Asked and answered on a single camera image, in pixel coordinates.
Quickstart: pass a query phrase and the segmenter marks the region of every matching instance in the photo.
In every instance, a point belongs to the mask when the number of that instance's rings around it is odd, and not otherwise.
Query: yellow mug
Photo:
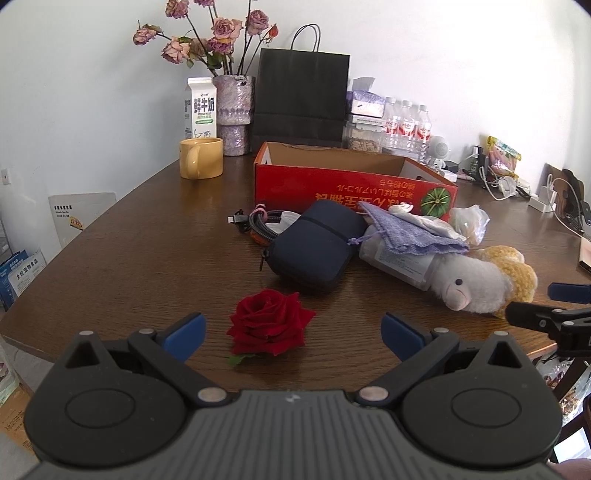
[[[190,138],[180,143],[181,176],[184,179],[212,179],[223,171],[221,138]]]

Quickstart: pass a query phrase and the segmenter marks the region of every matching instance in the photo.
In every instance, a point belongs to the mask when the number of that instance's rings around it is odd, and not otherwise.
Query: metal screw
[[[225,400],[228,394],[223,388],[207,387],[199,390],[197,396],[199,397],[199,400],[206,401],[207,403],[217,403]]]
[[[389,392],[384,387],[363,387],[359,390],[359,396],[367,401],[382,401],[388,398]]]

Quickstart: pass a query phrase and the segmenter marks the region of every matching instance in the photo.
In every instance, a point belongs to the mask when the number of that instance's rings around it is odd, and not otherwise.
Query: dried rose
[[[166,4],[166,16],[183,18],[189,13],[189,0],[168,0]]]
[[[279,35],[279,28],[277,28],[277,24],[273,25],[269,31],[265,34],[265,39],[267,44],[271,43],[271,40]]]
[[[198,38],[194,38],[191,40],[191,53],[194,54],[196,57],[204,57],[206,51],[211,51],[212,49],[209,48],[209,40],[206,38],[202,38],[199,41]]]
[[[209,50],[221,53],[222,55],[230,55],[234,48],[231,43],[223,43],[216,37],[213,37],[209,42],[207,42],[207,47]]]
[[[219,42],[234,43],[243,28],[241,20],[217,17],[213,20],[212,31]]]
[[[152,40],[159,31],[161,31],[160,27],[145,24],[143,27],[136,30],[134,34],[134,43],[136,45],[146,45],[146,43]]]
[[[162,58],[179,64],[189,57],[189,49],[190,45],[188,43],[181,43],[177,37],[173,37],[162,49]]]
[[[249,35],[260,35],[269,28],[269,17],[262,10],[253,10],[246,19],[246,32]]]

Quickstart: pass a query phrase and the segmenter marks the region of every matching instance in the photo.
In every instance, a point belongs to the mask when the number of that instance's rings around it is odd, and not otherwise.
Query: red cardboard box
[[[301,213],[320,199],[355,211],[357,202],[386,210],[406,202],[416,215],[446,220],[456,193],[457,186],[433,170],[393,155],[267,142],[255,159],[255,201],[268,210]]]

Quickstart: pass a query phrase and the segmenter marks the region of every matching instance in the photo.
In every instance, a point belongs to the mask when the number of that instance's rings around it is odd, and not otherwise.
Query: wooden table
[[[163,329],[201,311],[207,338],[188,364],[234,391],[363,386],[397,362],[380,339],[386,311],[428,329],[446,326],[466,340],[508,330],[528,353],[551,345],[543,334],[504,320],[452,312],[432,294],[356,258],[336,291],[301,297],[304,307],[317,312],[305,347],[231,368],[226,331],[236,303],[266,287],[293,291],[268,267],[259,272],[260,247],[227,223],[227,215],[252,207],[252,176],[249,157],[227,158],[223,176],[211,180],[182,180],[177,163],[165,168],[71,242],[5,315],[0,333],[52,361],[80,330],[117,339],[141,327]],[[553,281],[590,281],[577,267],[579,239],[551,214],[521,199],[495,202],[467,182],[459,186],[456,206],[477,203],[492,219],[483,246],[516,247],[537,272],[536,303],[550,303],[545,292]]]

